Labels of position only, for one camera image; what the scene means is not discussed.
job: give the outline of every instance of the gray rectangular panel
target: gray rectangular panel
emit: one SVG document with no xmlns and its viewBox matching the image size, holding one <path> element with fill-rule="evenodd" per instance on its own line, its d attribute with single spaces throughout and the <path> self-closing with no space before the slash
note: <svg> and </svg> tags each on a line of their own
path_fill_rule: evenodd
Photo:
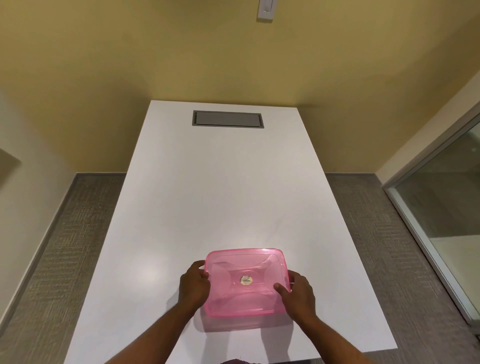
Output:
<svg viewBox="0 0 480 364">
<path fill-rule="evenodd" d="M 261 114 L 247 112 L 194 111 L 193 125 L 263 128 Z"/>
</svg>

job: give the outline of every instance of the forearm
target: forearm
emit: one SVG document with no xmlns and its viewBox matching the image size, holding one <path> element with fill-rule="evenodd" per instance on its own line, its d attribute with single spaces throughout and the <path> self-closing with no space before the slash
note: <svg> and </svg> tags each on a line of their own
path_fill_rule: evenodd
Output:
<svg viewBox="0 0 480 364">
<path fill-rule="evenodd" d="M 372 363 L 355 346 L 316 316 L 299 320 L 298 325 L 312 341 L 325 364 Z"/>
<path fill-rule="evenodd" d="M 195 310 L 176 304 L 107 364 L 163 364 Z"/>
</svg>

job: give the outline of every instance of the person's left hand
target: person's left hand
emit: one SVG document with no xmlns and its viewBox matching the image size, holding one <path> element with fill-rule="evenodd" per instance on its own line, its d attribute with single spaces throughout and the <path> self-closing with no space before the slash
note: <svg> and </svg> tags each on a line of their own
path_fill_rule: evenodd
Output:
<svg viewBox="0 0 480 364">
<path fill-rule="evenodd" d="M 200 269 L 205 264 L 204 260 L 194 262 L 180 277 L 179 304 L 185 304 L 195 312 L 210 294 L 210 281 L 208 273 Z"/>
</svg>

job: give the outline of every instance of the person's left arm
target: person's left arm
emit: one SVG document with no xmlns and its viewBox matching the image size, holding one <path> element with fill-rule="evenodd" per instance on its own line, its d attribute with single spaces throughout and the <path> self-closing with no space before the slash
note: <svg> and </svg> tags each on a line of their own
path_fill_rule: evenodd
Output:
<svg viewBox="0 0 480 364">
<path fill-rule="evenodd" d="M 178 303 L 106 364 L 164 364 L 167 361 L 185 325 L 210 293 L 208 273 L 200 269 L 204 264 L 204 260 L 194 262 L 181 276 Z"/>
</svg>

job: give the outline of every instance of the pink lid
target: pink lid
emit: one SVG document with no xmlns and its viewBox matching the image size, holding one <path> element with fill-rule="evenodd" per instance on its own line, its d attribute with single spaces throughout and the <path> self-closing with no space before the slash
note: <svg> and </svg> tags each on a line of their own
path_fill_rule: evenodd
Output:
<svg viewBox="0 0 480 364">
<path fill-rule="evenodd" d="M 287 264 L 278 249 L 233 249 L 211 252 L 205 260 L 210 276 L 207 315 L 251 316 L 285 313 L 273 284 L 290 291 Z"/>
</svg>

